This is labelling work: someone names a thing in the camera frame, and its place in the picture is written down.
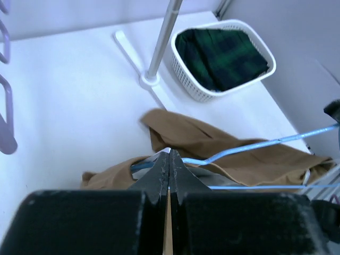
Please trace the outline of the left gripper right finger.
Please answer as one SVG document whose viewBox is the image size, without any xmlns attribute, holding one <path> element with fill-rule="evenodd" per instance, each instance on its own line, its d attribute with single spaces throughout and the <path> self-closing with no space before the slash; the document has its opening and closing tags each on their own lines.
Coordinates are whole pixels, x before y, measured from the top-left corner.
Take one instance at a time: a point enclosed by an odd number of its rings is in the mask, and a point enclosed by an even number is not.
<svg viewBox="0 0 340 255">
<path fill-rule="evenodd" d="M 174 254 L 330 254 L 309 199 L 219 192 L 169 154 Z"/>
</svg>

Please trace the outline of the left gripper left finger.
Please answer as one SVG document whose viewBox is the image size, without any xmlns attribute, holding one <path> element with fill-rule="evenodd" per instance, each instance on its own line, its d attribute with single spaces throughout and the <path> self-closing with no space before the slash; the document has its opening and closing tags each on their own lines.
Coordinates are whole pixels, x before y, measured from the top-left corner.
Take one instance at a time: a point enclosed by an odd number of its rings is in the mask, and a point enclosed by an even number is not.
<svg viewBox="0 0 340 255">
<path fill-rule="evenodd" d="M 40 190 L 20 204 L 1 254 L 162 254 L 169 154 L 125 190 Z"/>
</svg>

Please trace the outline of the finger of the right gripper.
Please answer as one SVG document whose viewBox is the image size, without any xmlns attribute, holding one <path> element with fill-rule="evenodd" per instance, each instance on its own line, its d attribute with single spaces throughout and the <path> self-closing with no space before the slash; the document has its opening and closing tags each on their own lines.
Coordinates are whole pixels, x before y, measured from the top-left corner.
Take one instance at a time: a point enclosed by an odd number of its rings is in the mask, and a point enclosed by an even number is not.
<svg viewBox="0 0 340 255">
<path fill-rule="evenodd" d="M 340 115 L 340 100 L 336 99 L 324 108 L 324 113 L 330 117 L 339 117 Z"/>
</svg>

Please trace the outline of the tan skirt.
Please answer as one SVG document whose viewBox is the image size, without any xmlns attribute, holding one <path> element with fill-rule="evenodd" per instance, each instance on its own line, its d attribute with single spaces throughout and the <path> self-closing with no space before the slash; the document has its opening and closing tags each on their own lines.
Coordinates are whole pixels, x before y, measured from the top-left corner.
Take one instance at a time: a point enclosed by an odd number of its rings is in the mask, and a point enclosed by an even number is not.
<svg viewBox="0 0 340 255">
<path fill-rule="evenodd" d="M 257 139 L 240 140 L 205 122 L 153 109 L 141 122 L 149 128 L 151 146 L 155 152 L 166 147 L 178 151 L 183 158 L 204 160 L 223 150 L 257 143 Z M 135 179 L 130 167 L 145 157 L 131 158 L 101 173 L 84 172 L 83 189 L 126 189 Z M 329 157 L 320 157 L 292 147 L 274 146 L 228 155 L 203 168 L 245 185 L 301 185 L 305 174 L 308 183 L 323 177 L 334 167 Z"/>
</svg>

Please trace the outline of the light blue wire hanger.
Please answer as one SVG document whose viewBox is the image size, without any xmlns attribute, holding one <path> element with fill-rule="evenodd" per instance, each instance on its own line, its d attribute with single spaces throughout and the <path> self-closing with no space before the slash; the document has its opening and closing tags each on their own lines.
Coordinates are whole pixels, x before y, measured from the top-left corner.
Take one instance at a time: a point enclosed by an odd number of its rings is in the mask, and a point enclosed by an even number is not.
<svg viewBox="0 0 340 255">
<path fill-rule="evenodd" d="M 246 146 L 240 146 L 232 149 L 227 149 L 224 151 L 221 151 L 208 159 L 205 160 L 198 160 L 198 159 L 193 159 L 193 158 L 182 158 L 182 162 L 187 163 L 187 164 L 194 164 L 194 165 L 209 165 L 225 156 L 233 155 L 233 154 L 238 154 L 241 152 L 245 151 L 250 151 L 250 150 L 255 150 L 259 148 L 264 148 L 264 147 L 269 147 L 273 145 L 278 145 L 281 143 L 286 143 L 290 141 L 295 141 L 295 140 L 301 140 L 303 138 L 311 137 L 314 135 L 319 135 L 328 131 L 332 130 L 339 130 L 339 124 L 334 124 L 322 129 L 317 129 L 313 130 L 310 132 L 306 133 L 301 133 L 301 134 L 296 134 L 288 137 L 282 137 L 282 138 L 277 138 L 274 140 L 269 140 L 269 141 L 264 141 L 264 142 L 258 142 Z M 144 159 L 140 162 L 138 162 L 135 165 L 132 165 L 130 167 L 130 170 L 132 173 L 138 172 L 142 169 L 145 168 L 151 168 L 154 164 L 156 159 L 159 157 L 159 155 L 164 152 L 164 153 L 170 153 L 172 149 L 167 147 L 154 155 L 148 157 L 147 159 Z M 211 189 L 213 190 L 269 190 L 269 189 L 304 189 L 304 188 L 337 188 L 339 187 L 339 184 L 311 184 L 311 185 L 267 185 L 267 186 L 253 186 L 253 187 L 240 187 L 240 186 L 210 186 Z"/>
</svg>

